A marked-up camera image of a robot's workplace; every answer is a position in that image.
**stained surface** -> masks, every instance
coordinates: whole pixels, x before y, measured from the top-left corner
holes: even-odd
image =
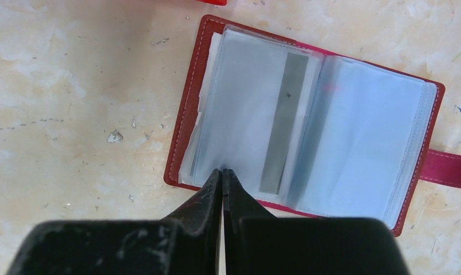
[[[0,274],[36,223],[193,194],[162,174],[207,13],[444,83],[431,147],[461,154],[461,0],[0,0]],[[461,190],[420,181],[398,242],[413,274],[461,274]]]

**paint chip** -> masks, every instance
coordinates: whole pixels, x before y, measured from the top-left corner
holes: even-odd
[[[107,142],[108,143],[119,143],[119,142],[123,141],[123,139],[124,139],[124,137],[121,135],[121,133],[119,133],[119,131],[117,129],[115,129],[107,137]]]

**brown leather cover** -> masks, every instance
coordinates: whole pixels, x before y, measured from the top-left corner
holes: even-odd
[[[252,27],[241,25],[241,24],[238,24],[232,21],[228,21],[226,19],[219,18],[214,15],[205,15],[201,20],[200,27],[198,30],[198,35],[196,37],[195,47],[194,47],[193,55],[191,57],[190,68],[188,70],[186,83],[183,89],[182,101],[180,103],[180,108],[178,111],[178,116],[177,116],[176,124],[175,124],[175,131],[173,133],[173,138],[171,140],[170,152],[168,154],[168,160],[167,160],[166,169],[164,172],[164,181],[169,185],[183,187],[183,188],[187,188],[190,190],[199,189],[199,187],[196,187],[196,186],[190,186],[187,184],[178,183],[178,172],[180,170],[180,166],[183,161],[184,153],[186,151],[186,148],[188,147],[190,136],[195,126],[196,116],[198,114],[197,108],[198,108],[198,102],[199,102],[199,94],[200,94],[200,89],[202,87],[203,76],[205,74],[205,69],[207,65],[208,52],[210,50],[211,38],[212,38],[213,33],[215,32],[221,34],[225,26],[227,25],[246,29],[251,32],[258,33],[258,34],[261,34],[261,35],[264,35],[264,36],[267,36],[275,40],[279,40],[279,41],[282,41],[282,42],[285,42],[285,43],[288,43],[288,44],[291,44],[297,47],[312,49],[312,50],[321,52],[325,55],[340,55],[337,53],[330,52],[328,50],[317,48],[315,46],[300,43],[300,42],[291,40],[286,37],[278,36],[275,34],[264,32],[262,30],[258,30]],[[370,63],[370,64],[387,69],[387,70],[391,70],[393,72],[411,76],[410,74],[399,72],[394,69],[386,68],[386,67],[376,65],[373,63]],[[427,150],[430,144],[432,129],[436,122],[436,118],[439,112],[439,106],[440,106],[440,103],[442,101],[442,98],[444,96],[444,91],[445,91],[445,87],[441,83],[427,80],[427,79],[417,77],[417,76],[413,76],[413,77],[434,83],[436,87],[438,88],[438,93],[436,95],[432,114],[431,114],[431,117],[428,123],[426,135],[423,141],[423,145],[421,147],[419,159],[417,161],[417,164],[414,170],[411,184],[409,185],[409,189],[407,191],[403,207],[399,214],[397,224],[392,229],[392,232],[395,236],[400,235],[400,233],[402,232],[402,229],[404,226],[405,214],[411,203],[412,194],[414,192],[414,189],[416,188],[417,181],[419,180],[420,171],[423,166],[424,158],[426,156],[426,153],[427,153]],[[269,202],[261,202],[261,203],[267,207],[271,207],[271,208],[275,208],[275,209],[279,209],[279,210],[283,210],[283,211],[287,211],[291,213],[301,214],[307,217],[315,217],[313,215],[302,213],[302,212],[290,209],[286,206],[277,205],[275,203],[269,203]]]

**red leather cover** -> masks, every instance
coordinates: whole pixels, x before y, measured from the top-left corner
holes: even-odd
[[[261,35],[264,35],[264,36],[273,38],[275,40],[279,40],[279,41],[282,41],[282,42],[285,42],[285,43],[288,43],[288,44],[291,44],[291,45],[294,45],[300,48],[315,50],[325,55],[340,55],[340,54],[330,52],[328,50],[317,48],[315,46],[300,43],[300,42],[291,40],[286,37],[278,36],[275,34],[264,32],[262,30],[258,30],[252,27],[241,25],[241,24],[238,24],[232,21],[228,21],[226,19],[219,18],[213,15],[205,15],[201,20],[200,27],[198,30],[198,35],[195,41],[195,47],[194,47],[193,55],[191,57],[190,68],[188,70],[186,83],[183,89],[182,101],[180,103],[180,108],[179,108],[178,116],[176,119],[175,131],[173,133],[173,138],[171,140],[171,147],[170,147],[170,152],[168,154],[166,170],[164,172],[164,181],[169,185],[183,187],[183,188],[187,188],[191,190],[199,189],[199,187],[178,183],[178,172],[180,170],[180,166],[183,161],[184,153],[186,151],[186,148],[188,147],[190,136],[195,126],[196,116],[198,114],[197,108],[198,108],[198,102],[199,102],[199,94],[200,94],[200,89],[202,87],[203,76],[205,74],[205,69],[207,65],[208,51],[210,49],[211,37],[214,32],[221,34],[226,25],[237,26],[239,28],[246,29],[251,32],[258,33],[258,34],[261,34]],[[388,70],[391,70],[397,73],[411,76],[410,74],[399,72],[399,71],[386,68],[380,65],[376,65],[373,63],[370,63],[370,64],[379,66],[381,68],[388,69]],[[409,205],[412,199],[412,194],[420,178],[424,180],[430,180],[430,181],[440,183],[440,184],[449,185],[449,186],[461,187],[461,156],[440,153],[440,152],[433,151],[433,150],[430,150],[428,152],[428,147],[429,147],[431,135],[432,135],[432,129],[434,127],[436,118],[438,116],[439,106],[444,96],[445,87],[443,84],[438,83],[438,82],[434,82],[434,81],[427,80],[424,78],[420,78],[420,79],[434,83],[436,87],[438,88],[438,92],[436,95],[436,99],[435,99],[434,106],[432,109],[432,114],[431,114],[428,127],[426,130],[426,135],[425,135],[422,147],[421,147],[419,158],[417,160],[417,164],[416,164],[414,174],[411,180],[411,184],[409,185],[409,189],[407,191],[403,207],[399,214],[397,224],[392,230],[395,236],[400,235],[400,233],[402,232],[402,228],[404,226],[405,214],[409,208]],[[427,166],[424,167],[423,171],[425,171],[425,177],[423,177],[423,176],[420,176],[420,171],[421,169],[423,169],[423,166],[425,164],[425,159],[426,159]],[[449,163],[452,160],[455,160],[455,163],[453,164]],[[453,175],[450,175],[449,172],[456,172],[456,173],[459,173],[460,175],[453,176]],[[286,206],[277,205],[275,203],[270,203],[270,202],[260,202],[260,203],[263,204],[264,206],[271,207],[274,209],[279,209],[279,210],[287,211],[290,213],[300,214],[300,215],[304,215],[307,217],[315,217],[313,215],[303,213],[300,211],[296,211]]]

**table surface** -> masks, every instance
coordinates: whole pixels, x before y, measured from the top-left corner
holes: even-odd
[[[461,154],[461,0],[0,0],[0,274],[41,221],[159,219],[193,194],[163,171],[207,13],[442,82],[431,148]],[[461,190],[420,180],[397,241],[413,274],[461,274]]]

